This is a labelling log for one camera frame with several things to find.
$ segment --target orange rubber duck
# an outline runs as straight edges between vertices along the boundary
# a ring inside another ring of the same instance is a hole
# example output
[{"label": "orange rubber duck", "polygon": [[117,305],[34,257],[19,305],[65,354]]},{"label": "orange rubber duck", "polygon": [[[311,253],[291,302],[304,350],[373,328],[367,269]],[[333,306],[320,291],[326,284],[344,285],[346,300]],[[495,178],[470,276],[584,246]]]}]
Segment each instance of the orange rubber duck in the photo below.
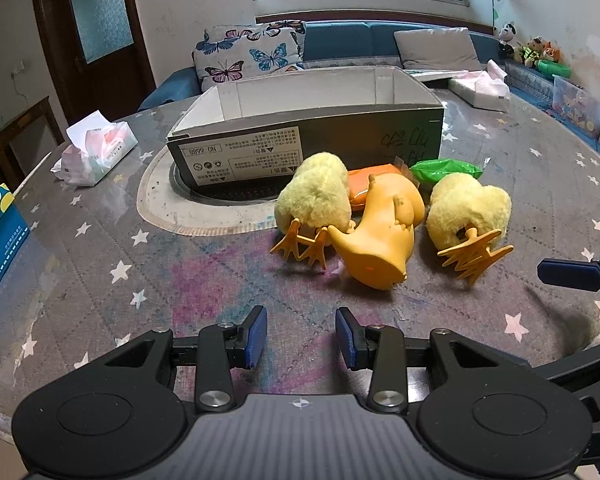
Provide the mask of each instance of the orange rubber duck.
[{"label": "orange rubber duck", "polygon": [[350,234],[328,227],[331,244],[359,282],[389,290],[407,278],[413,253],[413,230],[425,207],[418,189],[401,174],[369,175],[365,211]]}]

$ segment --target pillow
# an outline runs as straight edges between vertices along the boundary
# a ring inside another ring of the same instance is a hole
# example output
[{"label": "pillow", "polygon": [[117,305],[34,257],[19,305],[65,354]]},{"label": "pillow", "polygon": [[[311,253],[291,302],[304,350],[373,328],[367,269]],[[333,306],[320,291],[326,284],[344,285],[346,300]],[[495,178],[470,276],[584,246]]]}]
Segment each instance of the pillow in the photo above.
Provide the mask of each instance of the pillow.
[{"label": "pillow", "polygon": [[394,38],[407,70],[482,69],[467,28],[398,30]]},{"label": "pillow", "polygon": [[304,38],[306,37],[306,23],[300,20],[283,20],[280,22],[257,23],[256,25],[216,25],[209,33],[209,41],[221,41],[234,36],[249,36],[257,40],[263,34],[276,36],[283,28],[291,28],[296,35],[300,47],[300,59],[304,56]]},{"label": "pillow", "polygon": [[226,34],[224,40],[212,41],[205,32],[193,56],[204,92],[218,83],[267,75],[280,68],[301,63],[298,44],[291,28],[281,28],[271,36]]}]

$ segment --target screw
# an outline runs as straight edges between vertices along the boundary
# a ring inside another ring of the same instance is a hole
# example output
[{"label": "screw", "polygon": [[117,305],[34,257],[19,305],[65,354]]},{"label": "screw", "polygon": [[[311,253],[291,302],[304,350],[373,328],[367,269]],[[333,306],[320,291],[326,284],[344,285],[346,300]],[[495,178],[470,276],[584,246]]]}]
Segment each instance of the screw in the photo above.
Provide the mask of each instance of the screw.
[{"label": "screw", "polygon": [[382,390],[374,395],[374,402],[392,408],[404,402],[404,395],[395,390]]},{"label": "screw", "polygon": [[229,394],[221,390],[209,390],[208,392],[200,395],[200,402],[211,408],[219,408],[220,406],[224,406],[225,404],[228,404],[230,400],[231,397]]}]

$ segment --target panda plush toy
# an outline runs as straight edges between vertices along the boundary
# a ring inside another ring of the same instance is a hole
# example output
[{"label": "panda plush toy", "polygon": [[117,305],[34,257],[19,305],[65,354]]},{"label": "panda plush toy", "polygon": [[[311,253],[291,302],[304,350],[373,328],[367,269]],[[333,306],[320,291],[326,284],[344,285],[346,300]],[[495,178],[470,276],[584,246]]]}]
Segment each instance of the panda plush toy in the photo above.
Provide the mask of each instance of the panda plush toy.
[{"label": "panda plush toy", "polygon": [[509,41],[513,40],[516,35],[516,27],[513,22],[509,22],[500,29],[498,34],[498,56],[500,59],[513,59],[514,49],[509,44]]}]

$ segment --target blue gripper pad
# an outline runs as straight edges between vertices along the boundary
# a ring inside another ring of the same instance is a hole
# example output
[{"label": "blue gripper pad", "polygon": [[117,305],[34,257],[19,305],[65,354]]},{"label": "blue gripper pad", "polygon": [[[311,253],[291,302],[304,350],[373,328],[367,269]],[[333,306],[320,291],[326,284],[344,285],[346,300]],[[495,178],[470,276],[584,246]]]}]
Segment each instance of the blue gripper pad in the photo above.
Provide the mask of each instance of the blue gripper pad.
[{"label": "blue gripper pad", "polygon": [[339,310],[336,310],[336,337],[347,368],[355,368],[358,356],[353,345],[353,333]]},{"label": "blue gripper pad", "polygon": [[256,321],[249,328],[247,348],[244,349],[244,361],[247,370],[255,368],[262,353],[262,348],[267,340],[267,309],[263,308]]},{"label": "blue gripper pad", "polygon": [[579,290],[600,290],[600,266],[595,262],[572,262],[545,258],[538,264],[538,278],[546,285]]}]

